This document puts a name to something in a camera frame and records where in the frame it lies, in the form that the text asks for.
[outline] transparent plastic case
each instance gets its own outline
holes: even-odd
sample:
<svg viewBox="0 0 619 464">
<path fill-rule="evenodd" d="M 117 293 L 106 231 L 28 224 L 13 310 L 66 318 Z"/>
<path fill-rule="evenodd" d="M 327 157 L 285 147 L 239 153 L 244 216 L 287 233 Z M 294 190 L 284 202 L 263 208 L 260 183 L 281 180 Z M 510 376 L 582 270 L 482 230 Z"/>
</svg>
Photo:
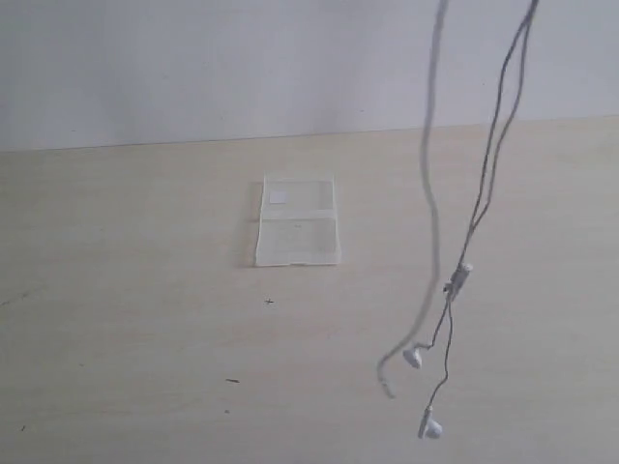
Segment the transparent plastic case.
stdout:
<svg viewBox="0 0 619 464">
<path fill-rule="evenodd" d="M 255 265 L 334 265 L 340 260 L 333 175 L 265 176 Z"/>
</svg>

